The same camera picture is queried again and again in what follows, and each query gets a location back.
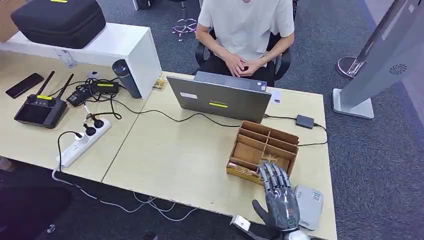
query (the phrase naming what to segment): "card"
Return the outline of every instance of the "card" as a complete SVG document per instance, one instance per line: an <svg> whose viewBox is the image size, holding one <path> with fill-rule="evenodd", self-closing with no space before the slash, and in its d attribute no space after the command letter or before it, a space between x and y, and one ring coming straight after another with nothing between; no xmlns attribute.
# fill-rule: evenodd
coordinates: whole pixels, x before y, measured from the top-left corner
<svg viewBox="0 0 424 240"><path fill-rule="evenodd" d="M168 81L164 77L159 77L154 83L153 90L163 91L167 85Z"/></svg>

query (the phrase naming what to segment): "smartphone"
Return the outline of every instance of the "smartphone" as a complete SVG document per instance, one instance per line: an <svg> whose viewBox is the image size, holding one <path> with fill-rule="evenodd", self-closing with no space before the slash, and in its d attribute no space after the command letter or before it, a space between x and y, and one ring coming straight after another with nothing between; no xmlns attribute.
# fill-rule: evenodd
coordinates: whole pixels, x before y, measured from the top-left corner
<svg viewBox="0 0 424 240"><path fill-rule="evenodd" d="M307 186L297 185L294 189L300 211L299 225L311 231L318 228L324 196Z"/></svg>
<svg viewBox="0 0 424 240"><path fill-rule="evenodd" d="M20 81L18 84L14 85L9 90L7 90L6 94L9 95L11 98L15 99L24 94L26 91L33 88L35 85L41 83L43 80L44 77L34 72L29 77L25 78L24 80Z"/></svg>

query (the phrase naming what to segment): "white shelf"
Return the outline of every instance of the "white shelf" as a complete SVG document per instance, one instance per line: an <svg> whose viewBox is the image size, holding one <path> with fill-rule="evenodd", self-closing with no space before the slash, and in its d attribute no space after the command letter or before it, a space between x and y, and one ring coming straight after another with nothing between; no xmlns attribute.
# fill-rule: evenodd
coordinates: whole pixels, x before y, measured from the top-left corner
<svg viewBox="0 0 424 240"><path fill-rule="evenodd" d="M115 61L125 59L143 99L149 97L162 73L151 30L145 26L106 23L102 32L83 49L35 43L20 31L9 41L0 43L0 50L58 59L54 49L69 51L79 63L100 66L112 67Z"/></svg>

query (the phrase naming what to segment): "hands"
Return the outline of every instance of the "hands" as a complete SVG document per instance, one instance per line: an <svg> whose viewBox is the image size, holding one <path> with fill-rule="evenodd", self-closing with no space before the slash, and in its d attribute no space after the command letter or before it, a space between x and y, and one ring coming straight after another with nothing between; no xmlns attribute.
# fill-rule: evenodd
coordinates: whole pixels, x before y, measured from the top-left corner
<svg viewBox="0 0 424 240"><path fill-rule="evenodd" d="M245 68L245 70L240 73L240 76L242 77L252 76L260 67L265 65L265 63L266 62L264 62L262 58L244 62L243 66L247 68Z"/></svg>
<svg viewBox="0 0 424 240"><path fill-rule="evenodd" d="M233 77L252 76L265 62L262 58L246 61L236 54L228 53L222 57Z"/></svg>
<svg viewBox="0 0 424 240"><path fill-rule="evenodd" d="M243 64L246 62L239 55L228 53L222 57L233 77L240 77L245 69Z"/></svg>
<svg viewBox="0 0 424 240"><path fill-rule="evenodd" d="M265 188L266 212L257 200L253 209L265 225L275 231L290 231L298 228L300 212L296 195L290 187L289 177L277 165L265 161L258 166Z"/></svg>

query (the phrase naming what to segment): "robotic finger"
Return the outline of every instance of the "robotic finger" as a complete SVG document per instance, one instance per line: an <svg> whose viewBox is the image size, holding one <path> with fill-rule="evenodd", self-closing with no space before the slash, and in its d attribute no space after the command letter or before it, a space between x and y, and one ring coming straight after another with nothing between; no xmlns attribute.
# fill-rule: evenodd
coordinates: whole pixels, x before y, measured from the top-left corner
<svg viewBox="0 0 424 240"><path fill-rule="evenodd" d="M283 180L283 173L281 172L280 168L275 163L272 164L272 167L274 168L274 171L277 175L278 185L280 187L287 187L286 182Z"/></svg>
<svg viewBox="0 0 424 240"><path fill-rule="evenodd" d="M271 167L270 162L265 160L265 161L263 161L263 164L265 165L266 169L268 170L269 177L271 178L272 188L273 189L278 188L279 185L277 184L277 179L276 179L276 176L274 174L273 167Z"/></svg>
<svg viewBox="0 0 424 240"><path fill-rule="evenodd" d="M257 170L263 179L263 187L265 188L265 193L268 191L271 191L270 181L268 180L268 175L267 175L267 172L265 171L264 165L259 164L257 166Z"/></svg>
<svg viewBox="0 0 424 240"><path fill-rule="evenodd" d="M286 171L284 171L284 169L282 169L282 168L280 170L281 170L282 176L284 178L285 185L288 188L291 188L292 186L290 185L290 179L289 179L289 176L287 175Z"/></svg>

